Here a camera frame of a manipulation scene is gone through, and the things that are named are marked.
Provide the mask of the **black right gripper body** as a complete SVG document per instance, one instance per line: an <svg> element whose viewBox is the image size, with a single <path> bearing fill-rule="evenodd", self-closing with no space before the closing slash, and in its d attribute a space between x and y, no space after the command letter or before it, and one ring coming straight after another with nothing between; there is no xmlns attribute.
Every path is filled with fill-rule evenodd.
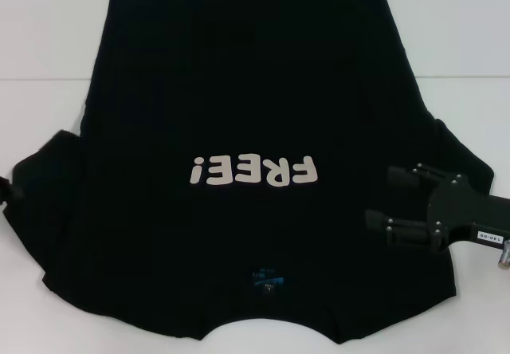
<svg viewBox="0 0 510 354"><path fill-rule="evenodd" d="M456 242L508 251L509 200L475 191L466 178L446 179L429 196L426 228L434 251Z"/></svg>

